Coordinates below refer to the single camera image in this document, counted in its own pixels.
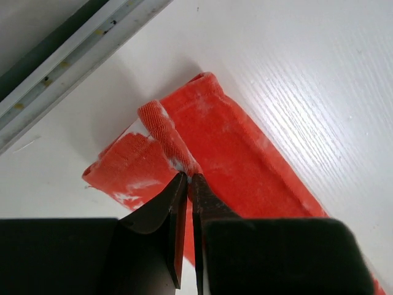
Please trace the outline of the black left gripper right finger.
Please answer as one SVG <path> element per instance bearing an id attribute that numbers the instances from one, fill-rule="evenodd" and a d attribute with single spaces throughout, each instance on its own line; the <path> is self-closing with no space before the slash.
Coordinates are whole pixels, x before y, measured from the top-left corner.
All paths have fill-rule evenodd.
<path id="1" fill-rule="evenodd" d="M 199 294 L 373 294 L 349 228 L 331 218 L 246 219 L 195 174 L 191 182 Z"/>

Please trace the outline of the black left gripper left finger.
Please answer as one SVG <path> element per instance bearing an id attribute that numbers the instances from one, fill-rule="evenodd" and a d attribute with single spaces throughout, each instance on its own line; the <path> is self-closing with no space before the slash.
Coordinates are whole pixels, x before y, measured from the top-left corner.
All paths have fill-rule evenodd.
<path id="1" fill-rule="evenodd" d="M 122 219 L 1 220 L 2 294 L 174 294 L 181 287 L 187 177 Z"/>

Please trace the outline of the orange white tie-dye trousers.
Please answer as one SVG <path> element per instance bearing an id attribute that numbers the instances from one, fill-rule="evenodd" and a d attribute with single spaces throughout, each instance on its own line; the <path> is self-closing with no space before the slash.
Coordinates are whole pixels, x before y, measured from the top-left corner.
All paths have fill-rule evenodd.
<path id="1" fill-rule="evenodd" d="M 138 119 L 82 177 L 132 213 L 178 173 L 187 177 L 183 260 L 194 268 L 195 174 L 203 175 L 212 192 L 242 218 L 330 218 L 211 73 L 201 73 L 167 97 L 140 107 Z"/>

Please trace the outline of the aluminium table edge rail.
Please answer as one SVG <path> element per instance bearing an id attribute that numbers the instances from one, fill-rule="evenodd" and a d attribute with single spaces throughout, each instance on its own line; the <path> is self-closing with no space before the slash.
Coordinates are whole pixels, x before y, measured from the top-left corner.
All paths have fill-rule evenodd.
<path id="1" fill-rule="evenodd" d="M 88 1 L 1 77 L 1 152 L 169 1 Z"/>

